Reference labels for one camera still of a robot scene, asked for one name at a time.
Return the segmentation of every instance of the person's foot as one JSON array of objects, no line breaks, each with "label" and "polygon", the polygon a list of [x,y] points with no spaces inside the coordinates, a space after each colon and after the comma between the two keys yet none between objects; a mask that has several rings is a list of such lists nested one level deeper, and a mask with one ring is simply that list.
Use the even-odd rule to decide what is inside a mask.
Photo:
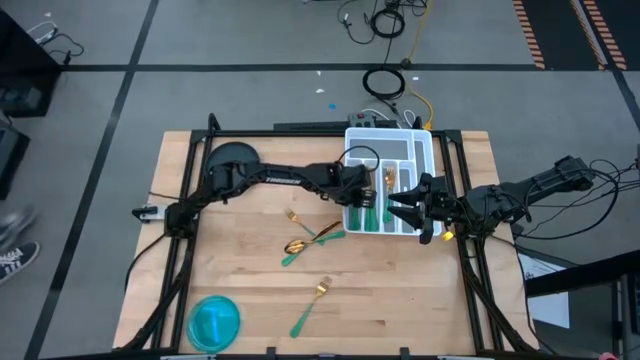
[{"label": "person's foot", "polygon": [[25,206],[20,211],[0,218],[0,252],[13,246],[18,235],[29,227],[35,218],[36,211],[33,206]]},{"label": "person's foot", "polygon": [[0,254],[0,284],[31,264],[39,251],[40,245],[30,242]]}]

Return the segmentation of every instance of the white shoelace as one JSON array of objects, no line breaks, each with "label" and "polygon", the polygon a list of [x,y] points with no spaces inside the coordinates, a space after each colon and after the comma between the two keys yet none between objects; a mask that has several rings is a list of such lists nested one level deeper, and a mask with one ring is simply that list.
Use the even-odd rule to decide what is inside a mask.
[{"label": "white shoelace", "polygon": [[20,249],[9,251],[3,255],[0,255],[0,264],[1,265],[13,264],[16,261],[16,259],[22,255],[24,254],[22,253],[22,251],[20,251]]}]

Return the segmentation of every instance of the metal clamp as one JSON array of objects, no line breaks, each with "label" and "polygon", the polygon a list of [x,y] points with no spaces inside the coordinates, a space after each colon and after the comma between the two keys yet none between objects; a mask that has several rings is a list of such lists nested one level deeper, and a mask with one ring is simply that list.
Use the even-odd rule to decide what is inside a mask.
[{"label": "metal clamp", "polygon": [[143,224],[148,224],[151,220],[164,220],[166,205],[145,204],[141,208],[131,210],[131,215],[140,220]]}]

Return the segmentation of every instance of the white paper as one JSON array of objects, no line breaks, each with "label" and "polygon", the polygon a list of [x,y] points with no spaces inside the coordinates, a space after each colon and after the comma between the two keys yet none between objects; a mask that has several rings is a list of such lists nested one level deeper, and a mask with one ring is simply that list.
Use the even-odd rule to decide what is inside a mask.
[{"label": "white paper", "polygon": [[[518,254],[522,262],[525,279],[546,275],[552,272],[564,270],[562,266],[554,265],[546,261]],[[529,312],[536,320],[561,326],[568,329],[569,324],[569,294],[564,292],[547,296],[539,296],[528,299]]]}]

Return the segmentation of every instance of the orange striped tape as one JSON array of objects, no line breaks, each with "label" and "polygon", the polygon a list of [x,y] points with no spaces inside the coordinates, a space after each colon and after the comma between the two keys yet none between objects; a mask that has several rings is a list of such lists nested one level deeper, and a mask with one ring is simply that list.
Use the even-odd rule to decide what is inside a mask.
[{"label": "orange striped tape", "polygon": [[618,69],[626,70],[627,69],[627,61],[624,59],[624,56],[620,52],[620,48],[618,48],[618,44],[616,44],[613,35],[611,35],[611,31],[609,31],[609,27],[607,26],[607,22],[602,17],[600,10],[598,9],[598,5],[594,0],[584,0],[584,4],[587,7],[587,13],[593,23],[596,25],[596,30],[600,33],[602,40],[604,40],[604,44],[607,47],[607,51],[611,54],[613,61]]},{"label": "orange striped tape", "polygon": [[[593,0],[584,0],[584,2],[585,2],[585,4],[587,4],[587,2],[593,3]],[[591,37],[591,33],[587,29],[587,24],[585,24],[584,21],[582,20],[582,17],[580,16],[580,12],[578,11],[578,8],[576,7],[575,2],[573,0],[569,0],[569,3],[571,3],[571,7],[573,8],[573,12],[575,12],[576,17],[580,21],[580,26],[582,27],[582,32],[587,37],[587,41],[589,42],[589,46],[591,47],[591,51],[593,52],[593,55],[596,57],[596,61],[598,61],[598,69],[604,70],[604,60],[602,59],[602,56],[600,56],[600,51],[598,51],[598,47],[596,46],[595,41]]]},{"label": "orange striped tape", "polygon": [[524,36],[527,38],[527,46],[529,46],[529,52],[531,52],[533,63],[538,69],[544,70],[546,68],[546,66],[544,65],[544,58],[542,57],[542,53],[540,52],[540,47],[538,47],[538,41],[536,40],[535,34],[533,33],[533,29],[531,28],[531,23],[529,22],[529,17],[524,10],[522,0],[512,1],[513,8],[515,9],[516,15],[518,16],[518,21],[520,22],[520,27],[522,27]]}]

